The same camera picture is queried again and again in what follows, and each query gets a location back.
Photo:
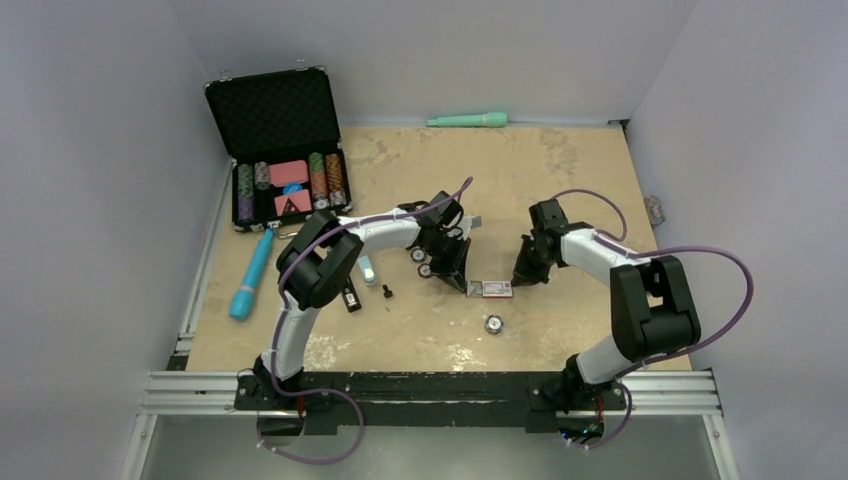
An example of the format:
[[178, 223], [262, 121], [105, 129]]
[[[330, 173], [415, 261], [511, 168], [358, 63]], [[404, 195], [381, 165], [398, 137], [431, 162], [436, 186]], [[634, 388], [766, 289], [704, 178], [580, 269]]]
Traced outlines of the red staple box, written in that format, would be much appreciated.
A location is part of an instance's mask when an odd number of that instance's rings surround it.
[[466, 295], [480, 298], [513, 298], [514, 292], [509, 281], [477, 281], [466, 283]]

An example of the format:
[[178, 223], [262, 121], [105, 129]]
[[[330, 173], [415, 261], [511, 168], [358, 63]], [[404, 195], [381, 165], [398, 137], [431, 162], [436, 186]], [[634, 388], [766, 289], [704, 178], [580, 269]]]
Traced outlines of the light blue stapler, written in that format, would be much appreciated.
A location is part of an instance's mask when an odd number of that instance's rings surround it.
[[377, 283], [377, 275], [370, 258], [368, 256], [359, 257], [357, 265], [365, 284], [368, 286], [375, 285]]

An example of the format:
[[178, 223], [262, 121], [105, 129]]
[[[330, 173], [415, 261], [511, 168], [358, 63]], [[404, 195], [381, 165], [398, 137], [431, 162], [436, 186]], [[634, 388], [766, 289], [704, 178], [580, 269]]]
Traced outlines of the black stapler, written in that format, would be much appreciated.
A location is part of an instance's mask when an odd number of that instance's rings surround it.
[[342, 299], [348, 313], [353, 313], [362, 308], [360, 297], [350, 277], [345, 279], [342, 289]]

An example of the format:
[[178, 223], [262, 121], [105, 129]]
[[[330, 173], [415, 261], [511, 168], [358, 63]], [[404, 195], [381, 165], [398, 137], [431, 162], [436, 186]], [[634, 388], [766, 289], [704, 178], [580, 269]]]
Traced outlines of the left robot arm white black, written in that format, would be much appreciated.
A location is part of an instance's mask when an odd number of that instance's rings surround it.
[[260, 397], [284, 409], [298, 394], [311, 392], [298, 380], [309, 337], [321, 309], [342, 294], [361, 257], [392, 249], [420, 251], [428, 261], [425, 277], [463, 291], [470, 233], [479, 223], [446, 192], [372, 216], [313, 214], [277, 259], [282, 307], [270, 345], [254, 366]]

